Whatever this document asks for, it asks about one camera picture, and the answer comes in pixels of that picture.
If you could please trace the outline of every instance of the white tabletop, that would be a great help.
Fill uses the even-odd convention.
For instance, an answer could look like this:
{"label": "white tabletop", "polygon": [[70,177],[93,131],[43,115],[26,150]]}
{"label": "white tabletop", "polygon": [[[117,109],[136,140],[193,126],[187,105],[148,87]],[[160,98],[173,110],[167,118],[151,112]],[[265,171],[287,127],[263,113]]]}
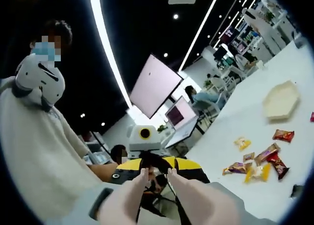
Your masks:
{"label": "white tabletop", "polygon": [[195,126],[197,125],[197,120],[198,120],[198,116],[195,116],[188,123],[186,123],[181,128],[176,130],[175,134],[173,135],[171,140],[168,142],[168,144],[165,146],[165,148],[169,148],[173,146],[174,144],[191,136]]}
{"label": "white tabletop", "polygon": [[[302,185],[312,166],[314,62],[308,46],[298,50],[292,42],[265,66],[237,85],[215,122],[186,156],[202,166],[211,182],[221,183],[242,198],[249,213],[278,222],[295,202],[289,198],[293,185]],[[296,82],[300,103],[290,119],[271,124],[263,116],[262,100],[272,87],[287,80]],[[222,170],[242,162],[244,154],[257,155],[270,146],[277,128],[295,131],[291,144],[277,142],[280,158],[290,167],[281,182],[273,168],[268,182],[244,184],[245,175],[222,176]],[[233,144],[240,136],[252,141],[242,152]]]}

